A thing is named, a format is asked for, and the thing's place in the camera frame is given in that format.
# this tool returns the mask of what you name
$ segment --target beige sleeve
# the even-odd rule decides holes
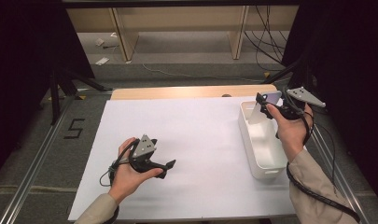
[[[323,173],[314,158],[303,150],[289,165],[289,171],[293,177],[306,188],[320,194],[334,202],[347,207],[349,203],[342,194],[334,188],[331,181]],[[296,210],[301,223],[356,223],[355,220],[325,203],[322,203],[301,192],[290,182],[290,200]]]
[[[101,194],[93,203],[84,211],[75,222],[76,224],[95,224],[108,221],[117,208],[116,201],[107,193]]]

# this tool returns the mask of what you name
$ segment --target white table surface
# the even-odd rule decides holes
[[[152,160],[176,160],[165,179],[152,178],[120,205],[118,220],[171,221],[295,214],[286,172],[257,180],[238,126],[240,103],[254,97],[108,101],[69,220],[108,188],[100,176],[119,145],[146,133],[158,139]]]

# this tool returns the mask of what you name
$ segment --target table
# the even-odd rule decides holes
[[[152,160],[176,159],[176,164],[165,179],[149,179],[127,198],[120,205],[118,220],[295,214],[285,175],[257,180],[250,173],[238,127],[239,104],[254,100],[258,91],[274,90],[272,85],[254,85],[115,91],[106,104],[69,220],[76,220],[97,195],[108,191],[98,180],[117,156],[121,138],[140,137],[143,131],[159,140]],[[223,94],[234,97],[220,97]]]

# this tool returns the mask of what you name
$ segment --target white container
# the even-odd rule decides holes
[[[276,121],[255,112],[256,101],[242,102],[238,118],[246,156],[252,176],[257,179],[277,177],[287,166],[287,157],[281,141],[275,137]],[[249,124],[251,116],[263,116],[258,123]]]

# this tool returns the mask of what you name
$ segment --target person's right hand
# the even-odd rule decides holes
[[[282,147],[287,155],[288,161],[292,162],[304,147],[303,142],[307,134],[304,122],[302,119],[285,119],[275,106],[271,104],[267,104],[266,106],[267,110],[278,123],[278,137],[282,142]],[[304,111],[313,116],[312,109],[308,104],[305,104]],[[311,116],[306,113],[304,114],[310,127],[314,125]]]
[[[119,147],[119,154],[122,153],[123,149],[134,140],[134,137],[125,140],[125,142]],[[127,150],[124,157],[128,158],[130,153],[131,151]],[[122,164],[116,171],[115,179],[109,191],[109,195],[116,200],[116,204],[120,204],[124,198],[133,194],[139,185],[151,177],[155,177],[161,173],[161,168],[154,168],[144,173],[137,173],[129,163]]]

